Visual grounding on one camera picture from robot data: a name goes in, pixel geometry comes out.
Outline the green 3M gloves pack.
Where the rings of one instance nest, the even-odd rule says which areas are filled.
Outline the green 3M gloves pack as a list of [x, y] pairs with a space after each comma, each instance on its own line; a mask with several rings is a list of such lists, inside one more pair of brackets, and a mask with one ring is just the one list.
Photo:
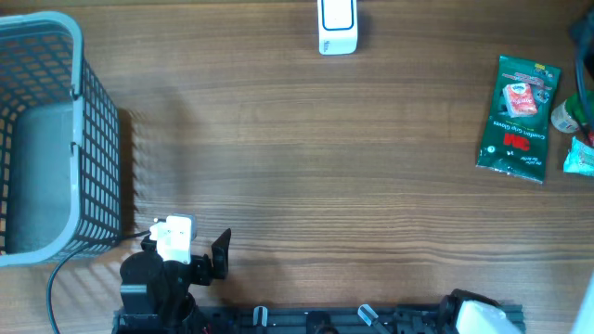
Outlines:
[[[501, 55], [476, 165], [499, 173], [544, 182], [549, 150], [549, 114], [561, 77], [557, 67]], [[533, 117], [509, 116], [502, 89], [531, 85], [538, 109]]]

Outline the small red white carton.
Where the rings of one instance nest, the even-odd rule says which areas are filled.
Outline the small red white carton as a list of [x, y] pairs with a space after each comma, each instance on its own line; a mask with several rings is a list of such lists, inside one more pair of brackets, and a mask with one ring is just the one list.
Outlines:
[[529, 83], [512, 83], [502, 89], [508, 114], [512, 118], [533, 117], [538, 109]]

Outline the green lid jar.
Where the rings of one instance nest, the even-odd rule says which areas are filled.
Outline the green lid jar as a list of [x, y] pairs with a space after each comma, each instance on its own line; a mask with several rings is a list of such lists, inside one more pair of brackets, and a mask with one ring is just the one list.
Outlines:
[[551, 124], [560, 132], [573, 134], [582, 129], [589, 130], [590, 125], [584, 112], [578, 93], [565, 99], [550, 116]]

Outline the teal white tissue pack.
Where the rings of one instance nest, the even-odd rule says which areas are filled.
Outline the teal white tissue pack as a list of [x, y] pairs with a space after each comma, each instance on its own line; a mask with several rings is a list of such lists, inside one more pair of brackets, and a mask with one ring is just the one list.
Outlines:
[[575, 136], [572, 145], [563, 163], [565, 173], [578, 173], [584, 176], [594, 176], [593, 148], [582, 143]]

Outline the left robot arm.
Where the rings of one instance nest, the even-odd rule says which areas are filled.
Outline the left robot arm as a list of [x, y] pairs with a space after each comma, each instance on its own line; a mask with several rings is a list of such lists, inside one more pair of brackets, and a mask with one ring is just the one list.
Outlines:
[[213, 332], [189, 292], [192, 285], [209, 286], [228, 275], [228, 249], [232, 236], [227, 229], [212, 244], [210, 255], [192, 255], [188, 264], [165, 261], [157, 242], [145, 237], [142, 251], [128, 257], [120, 268], [123, 307], [113, 318], [114, 333]]

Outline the white barcode scanner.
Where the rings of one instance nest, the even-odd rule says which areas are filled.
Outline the white barcode scanner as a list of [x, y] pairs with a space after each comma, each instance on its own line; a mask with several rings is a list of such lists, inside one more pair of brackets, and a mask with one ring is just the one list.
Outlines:
[[356, 0], [317, 0], [317, 26], [322, 56], [354, 53], [358, 40]]

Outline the grey plastic mesh basket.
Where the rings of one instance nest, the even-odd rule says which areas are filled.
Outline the grey plastic mesh basket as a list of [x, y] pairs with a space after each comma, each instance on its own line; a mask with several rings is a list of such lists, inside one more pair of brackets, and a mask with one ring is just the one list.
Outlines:
[[58, 262], [122, 233], [117, 107], [70, 16], [1, 19], [1, 265]]

